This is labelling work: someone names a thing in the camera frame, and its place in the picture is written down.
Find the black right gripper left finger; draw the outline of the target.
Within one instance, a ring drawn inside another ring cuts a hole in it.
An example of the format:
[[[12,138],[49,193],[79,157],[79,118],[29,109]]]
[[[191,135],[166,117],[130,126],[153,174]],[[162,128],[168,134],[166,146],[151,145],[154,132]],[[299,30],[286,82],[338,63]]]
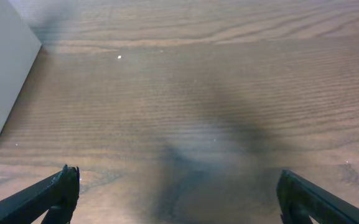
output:
[[[70,223],[80,192],[80,170],[64,166],[60,172],[0,201],[0,223]]]

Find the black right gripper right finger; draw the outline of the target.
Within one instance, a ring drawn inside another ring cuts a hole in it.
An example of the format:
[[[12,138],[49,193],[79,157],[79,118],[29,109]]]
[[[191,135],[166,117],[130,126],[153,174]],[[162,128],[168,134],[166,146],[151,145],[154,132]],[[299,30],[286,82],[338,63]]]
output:
[[[359,224],[359,208],[336,197],[290,170],[283,170],[276,194],[284,224]]]

